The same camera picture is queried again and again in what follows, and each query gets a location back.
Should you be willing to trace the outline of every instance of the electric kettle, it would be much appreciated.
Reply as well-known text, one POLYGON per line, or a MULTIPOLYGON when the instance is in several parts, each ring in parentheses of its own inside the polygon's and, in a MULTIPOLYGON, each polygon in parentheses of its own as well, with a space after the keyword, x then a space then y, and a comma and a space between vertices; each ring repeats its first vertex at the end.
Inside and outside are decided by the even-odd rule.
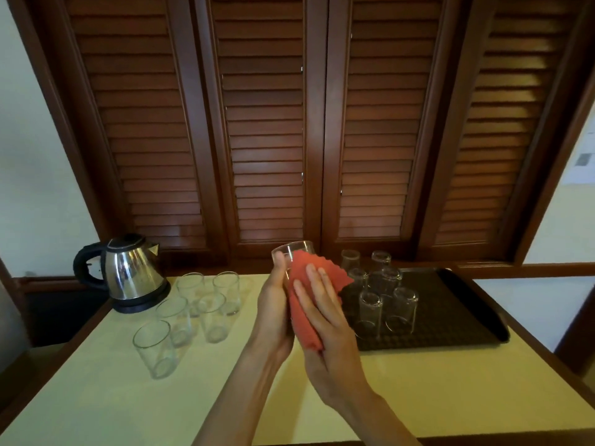
POLYGON ((171 289, 167 279, 155 269, 158 249, 159 244, 149 244, 136 233, 90 244, 76 254, 74 275, 84 285, 109 290, 116 311, 141 312, 165 299, 171 289), (89 273, 87 262, 98 256, 104 279, 89 273))

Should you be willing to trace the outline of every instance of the red cloth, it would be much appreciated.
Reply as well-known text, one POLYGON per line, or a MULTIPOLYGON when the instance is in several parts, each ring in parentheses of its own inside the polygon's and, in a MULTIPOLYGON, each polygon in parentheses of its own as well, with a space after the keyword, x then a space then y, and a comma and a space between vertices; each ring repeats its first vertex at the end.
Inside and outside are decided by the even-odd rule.
POLYGON ((347 272, 324 257, 309 254, 303 250, 298 250, 293 254, 292 269, 289 272, 289 309, 292 315, 293 331, 295 332, 296 337, 298 337, 302 348, 322 351, 324 349, 322 341, 320 341, 316 330, 312 327, 310 321, 308 321, 306 313, 304 313, 295 294, 295 290, 293 289, 294 280, 300 280, 304 288, 306 288, 306 292, 310 296, 310 299, 312 299, 316 305, 314 293, 310 286, 310 279, 308 278, 308 274, 306 274, 306 266, 309 263, 312 263, 317 270, 318 268, 323 268, 326 271, 337 294, 344 287, 353 283, 353 279, 347 276, 347 272))

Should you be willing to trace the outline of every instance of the black kettle handle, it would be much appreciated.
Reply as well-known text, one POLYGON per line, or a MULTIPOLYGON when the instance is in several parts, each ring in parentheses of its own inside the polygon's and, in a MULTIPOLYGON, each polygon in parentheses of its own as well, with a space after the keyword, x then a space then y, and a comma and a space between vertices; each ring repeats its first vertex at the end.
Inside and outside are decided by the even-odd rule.
POLYGON ((95 278, 89 273, 89 267, 87 261, 91 258, 95 258, 101 255, 105 250, 105 243, 94 243, 83 247, 78 251, 76 257, 74 257, 73 269, 74 276, 77 280, 84 285, 97 290, 107 291, 108 285, 103 279, 95 278))

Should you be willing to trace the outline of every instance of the human hand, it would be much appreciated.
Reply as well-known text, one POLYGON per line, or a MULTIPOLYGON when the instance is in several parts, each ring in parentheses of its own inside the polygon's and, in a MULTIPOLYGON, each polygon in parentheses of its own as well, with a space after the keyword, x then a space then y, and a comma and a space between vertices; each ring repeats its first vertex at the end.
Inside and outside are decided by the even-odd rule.
POLYGON ((326 405, 343 417, 374 399, 359 358, 355 334, 347 324, 337 294, 326 272, 306 267, 316 306, 299 280, 294 289, 308 320, 318 332, 324 351, 304 350, 306 373, 326 405))
POLYGON ((294 335, 284 287, 287 263, 283 252, 277 252, 273 260, 275 266, 258 296, 257 319, 249 344, 271 356, 280 366, 292 351, 294 335))

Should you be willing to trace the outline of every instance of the wooden cabinet door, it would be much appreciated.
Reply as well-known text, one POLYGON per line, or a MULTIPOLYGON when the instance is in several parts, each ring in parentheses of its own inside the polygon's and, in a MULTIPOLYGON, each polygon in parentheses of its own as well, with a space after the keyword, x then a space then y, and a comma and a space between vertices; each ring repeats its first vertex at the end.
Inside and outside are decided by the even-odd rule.
POLYGON ((231 252, 320 241, 327 0, 195 0, 231 252))
POLYGON ((584 76, 593 18, 591 0, 473 0, 419 259, 512 258, 584 76))
POLYGON ((30 5, 87 171, 108 194, 111 234, 135 231, 171 251, 224 259, 200 70, 196 59, 191 74, 178 63, 177 42, 192 39, 192 28, 170 30, 164 0, 30 5))
POLYGON ((461 0, 330 0, 323 253, 412 257, 461 0))

